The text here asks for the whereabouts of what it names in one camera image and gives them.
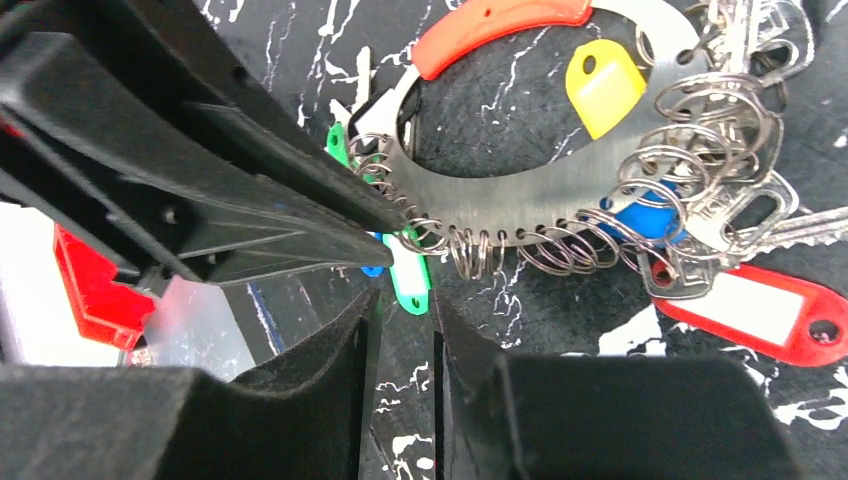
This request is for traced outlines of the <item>keyring with coloured tags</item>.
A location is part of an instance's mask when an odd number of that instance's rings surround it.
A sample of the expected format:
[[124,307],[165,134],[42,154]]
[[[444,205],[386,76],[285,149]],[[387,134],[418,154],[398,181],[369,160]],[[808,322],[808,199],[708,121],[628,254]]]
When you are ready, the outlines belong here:
[[[642,73],[628,51],[578,47],[565,90],[590,142],[563,160],[490,178],[439,174],[413,158],[413,90],[476,48],[523,30],[586,24],[608,12],[635,25]],[[383,236],[408,310],[427,309],[428,255],[461,277],[502,267],[507,250],[556,276],[627,263],[671,318],[787,364],[847,355],[847,302],[823,286],[756,268],[760,254],[847,238],[847,211],[799,214],[774,168],[784,139],[787,78],[813,60],[798,1],[468,1],[412,47],[397,84],[370,90],[357,58],[357,100],[326,142],[343,166],[400,205]]]

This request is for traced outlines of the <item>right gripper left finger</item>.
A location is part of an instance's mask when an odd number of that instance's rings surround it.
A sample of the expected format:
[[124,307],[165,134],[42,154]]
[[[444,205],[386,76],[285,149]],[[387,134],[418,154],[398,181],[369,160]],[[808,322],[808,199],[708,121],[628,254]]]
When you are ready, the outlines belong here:
[[5,479],[359,479],[377,289],[225,382],[197,368],[1,369]]

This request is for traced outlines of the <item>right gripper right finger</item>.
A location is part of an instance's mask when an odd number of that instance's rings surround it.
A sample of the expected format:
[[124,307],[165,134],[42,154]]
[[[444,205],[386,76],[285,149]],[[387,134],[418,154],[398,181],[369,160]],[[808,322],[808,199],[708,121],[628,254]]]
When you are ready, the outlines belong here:
[[722,358],[520,354],[431,295],[440,479],[798,479],[748,374]]

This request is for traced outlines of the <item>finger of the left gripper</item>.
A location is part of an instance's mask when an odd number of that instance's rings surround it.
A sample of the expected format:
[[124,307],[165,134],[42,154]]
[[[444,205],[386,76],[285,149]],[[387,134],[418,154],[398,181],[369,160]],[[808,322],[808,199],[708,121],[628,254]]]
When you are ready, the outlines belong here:
[[343,169],[245,69],[191,1],[102,1],[103,23],[136,61],[129,83],[197,143],[369,231],[400,209]]
[[69,34],[30,33],[2,54],[1,118],[2,191],[115,262],[124,284],[392,261],[369,230],[173,128]]

